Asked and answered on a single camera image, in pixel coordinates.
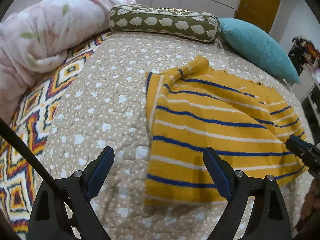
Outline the person's right hand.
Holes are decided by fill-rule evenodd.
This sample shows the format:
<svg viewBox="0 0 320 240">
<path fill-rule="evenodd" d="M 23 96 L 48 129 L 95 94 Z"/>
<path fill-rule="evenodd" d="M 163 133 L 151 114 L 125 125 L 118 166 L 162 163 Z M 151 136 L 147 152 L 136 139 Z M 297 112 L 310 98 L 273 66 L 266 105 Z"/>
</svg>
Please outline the person's right hand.
<svg viewBox="0 0 320 240">
<path fill-rule="evenodd" d="M 319 199 L 316 199 L 315 196 L 315 189 L 316 189 L 316 179 L 314 179 L 311 183 L 310 189 L 305 196 L 304 204 L 301 209 L 301 219 L 304 220 L 306 217 L 311 215 L 313 209 L 319 209 Z"/>
</svg>

